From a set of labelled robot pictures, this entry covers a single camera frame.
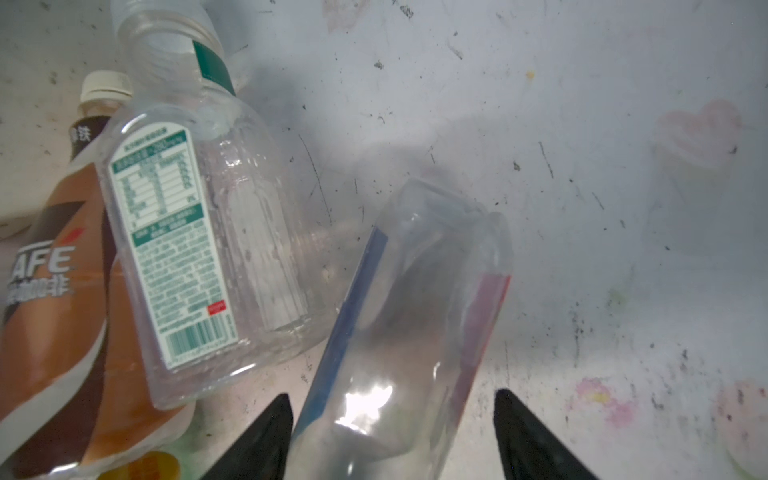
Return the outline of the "clear bottle blue cap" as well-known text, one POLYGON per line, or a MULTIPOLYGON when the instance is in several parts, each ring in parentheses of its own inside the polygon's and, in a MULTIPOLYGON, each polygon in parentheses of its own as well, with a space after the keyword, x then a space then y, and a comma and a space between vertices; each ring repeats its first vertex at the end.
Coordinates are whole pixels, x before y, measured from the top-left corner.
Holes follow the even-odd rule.
POLYGON ((289 479, 436 479, 506 297, 503 215, 418 179, 374 225, 298 417, 289 479))

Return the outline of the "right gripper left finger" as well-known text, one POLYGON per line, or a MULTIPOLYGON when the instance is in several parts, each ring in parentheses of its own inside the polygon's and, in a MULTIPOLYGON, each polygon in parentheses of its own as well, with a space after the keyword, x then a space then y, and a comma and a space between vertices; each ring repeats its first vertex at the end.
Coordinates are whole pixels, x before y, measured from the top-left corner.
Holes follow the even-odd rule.
POLYGON ((289 395, 277 395, 202 479, 282 480, 293 421, 289 395))

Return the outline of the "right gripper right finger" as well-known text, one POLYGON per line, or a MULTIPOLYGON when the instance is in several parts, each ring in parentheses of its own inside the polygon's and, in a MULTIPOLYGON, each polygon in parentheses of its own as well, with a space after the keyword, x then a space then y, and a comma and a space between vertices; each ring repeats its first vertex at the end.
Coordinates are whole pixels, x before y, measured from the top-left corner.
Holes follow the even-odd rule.
POLYGON ((597 480, 510 390, 494 396, 493 425, 507 480, 597 480))

